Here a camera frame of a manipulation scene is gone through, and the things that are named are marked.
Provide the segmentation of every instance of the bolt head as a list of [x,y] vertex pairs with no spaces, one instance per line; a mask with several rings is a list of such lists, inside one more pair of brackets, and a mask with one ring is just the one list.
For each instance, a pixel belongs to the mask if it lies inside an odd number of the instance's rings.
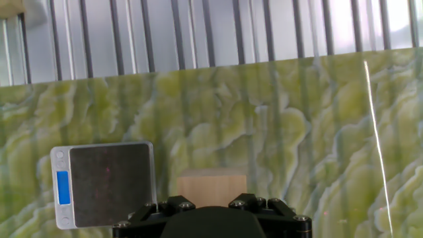
[[296,216],[293,217],[293,219],[295,221],[307,221],[310,218],[308,216],[304,216],[304,215],[296,215]]
[[113,228],[123,228],[123,227],[128,227],[130,225],[131,223],[128,221],[119,221],[118,223],[113,225]]
[[244,205],[245,205],[245,202],[240,201],[240,200],[235,200],[235,201],[231,202],[231,206],[236,207],[236,208],[238,208],[240,206],[244,206]]
[[193,206],[193,204],[190,203],[190,202],[183,202],[183,203],[179,204],[180,208],[191,208],[192,206]]
[[279,198],[271,198],[269,199],[269,202],[280,202]]

